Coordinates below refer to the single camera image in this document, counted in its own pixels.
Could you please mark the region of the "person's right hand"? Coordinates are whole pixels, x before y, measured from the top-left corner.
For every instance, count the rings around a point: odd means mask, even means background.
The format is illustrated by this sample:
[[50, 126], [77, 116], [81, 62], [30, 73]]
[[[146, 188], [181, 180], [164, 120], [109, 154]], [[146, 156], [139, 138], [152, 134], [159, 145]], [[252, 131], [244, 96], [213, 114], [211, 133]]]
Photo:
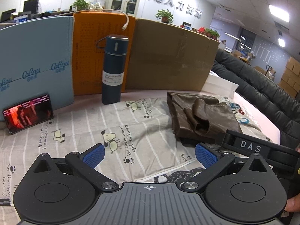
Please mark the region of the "person's right hand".
[[291, 213], [300, 212], [300, 194], [294, 196], [293, 198], [290, 198], [287, 201], [285, 211]]

